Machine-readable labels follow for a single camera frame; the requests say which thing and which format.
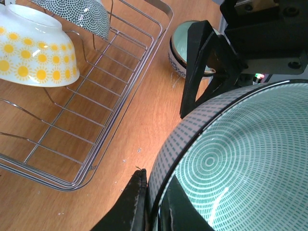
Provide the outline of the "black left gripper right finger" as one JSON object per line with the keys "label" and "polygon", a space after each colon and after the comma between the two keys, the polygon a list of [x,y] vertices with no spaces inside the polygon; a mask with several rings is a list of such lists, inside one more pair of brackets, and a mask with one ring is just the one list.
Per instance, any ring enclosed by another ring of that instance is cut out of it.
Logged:
{"label": "black left gripper right finger", "polygon": [[161,203],[162,231],[211,231],[174,176]]}

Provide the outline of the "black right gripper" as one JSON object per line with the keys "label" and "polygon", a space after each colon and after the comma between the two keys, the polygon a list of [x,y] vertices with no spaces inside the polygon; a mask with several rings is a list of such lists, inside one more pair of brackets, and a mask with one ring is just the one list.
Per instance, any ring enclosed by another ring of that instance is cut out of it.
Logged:
{"label": "black right gripper", "polygon": [[[306,78],[308,66],[308,2],[306,0],[225,0],[220,11],[227,23],[217,35],[209,21],[188,29],[187,70],[180,106],[184,118],[195,108],[230,91],[248,95],[256,74]],[[206,66],[213,65],[213,79],[196,99]]]}

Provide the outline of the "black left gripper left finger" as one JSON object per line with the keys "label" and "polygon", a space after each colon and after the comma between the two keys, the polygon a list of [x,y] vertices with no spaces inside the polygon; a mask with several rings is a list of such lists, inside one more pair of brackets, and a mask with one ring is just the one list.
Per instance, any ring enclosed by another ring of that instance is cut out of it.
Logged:
{"label": "black left gripper left finger", "polygon": [[144,231],[146,169],[138,168],[108,213],[92,228],[93,231]]}

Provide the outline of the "pale green bowl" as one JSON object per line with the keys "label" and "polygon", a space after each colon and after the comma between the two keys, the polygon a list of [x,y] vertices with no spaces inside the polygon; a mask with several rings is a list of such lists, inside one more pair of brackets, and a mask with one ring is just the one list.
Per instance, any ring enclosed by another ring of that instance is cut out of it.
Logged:
{"label": "pale green bowl", "polygon": [[188,44],[188,29],[193,23],[197,23],[199,21],[190,20],[181,23],[178,25],[178,27],[173,32],[172,36],[170,37],[170,40],[173,43],[174,48],[179,50],[180,45],[186,45]]}

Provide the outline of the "green ring patterned bowl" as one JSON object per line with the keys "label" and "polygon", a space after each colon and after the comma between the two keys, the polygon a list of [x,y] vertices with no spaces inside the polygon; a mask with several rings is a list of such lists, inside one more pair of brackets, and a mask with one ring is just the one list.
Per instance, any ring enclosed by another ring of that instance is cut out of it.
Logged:
{"label": "green ring patterned bowl", "polygon": [[308,82],[247,87],[201,104],[173,129],[148,183],[149,230],[175,176],[212,231],[308,228]]}

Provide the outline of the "pink patterned bowl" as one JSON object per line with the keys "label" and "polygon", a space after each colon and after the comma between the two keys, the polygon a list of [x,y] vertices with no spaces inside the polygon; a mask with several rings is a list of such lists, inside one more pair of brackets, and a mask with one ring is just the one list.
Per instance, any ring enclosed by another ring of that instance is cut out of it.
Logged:
{"label": "pink patterned bowl", "polygon": [[108,39],[110,20],[100,0],[34,0],[34,4],[103,39]]}

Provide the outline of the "yellow blue patterned bowl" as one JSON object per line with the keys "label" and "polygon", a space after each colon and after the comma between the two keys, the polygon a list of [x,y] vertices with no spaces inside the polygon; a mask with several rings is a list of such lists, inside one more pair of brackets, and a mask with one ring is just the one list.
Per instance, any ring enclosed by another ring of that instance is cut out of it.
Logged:
{"label": "yellow blue patterned bowl", "polygon": [[79,69],[75,48],[62,24],[27,6],[1,7],[0,78],[47,88],[76,82]]}

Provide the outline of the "blue floral white bowl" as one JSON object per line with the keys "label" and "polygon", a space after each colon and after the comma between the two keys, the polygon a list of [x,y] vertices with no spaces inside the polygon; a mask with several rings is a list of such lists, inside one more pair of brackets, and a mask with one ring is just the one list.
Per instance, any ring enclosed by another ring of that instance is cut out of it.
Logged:
{"label": "blue floral white bowl", "polygon": [[187,67],[187,46],[180,45],[179,50],[174,48],[172,41],[169,41],[168,59],[175,72],[186,78]]}

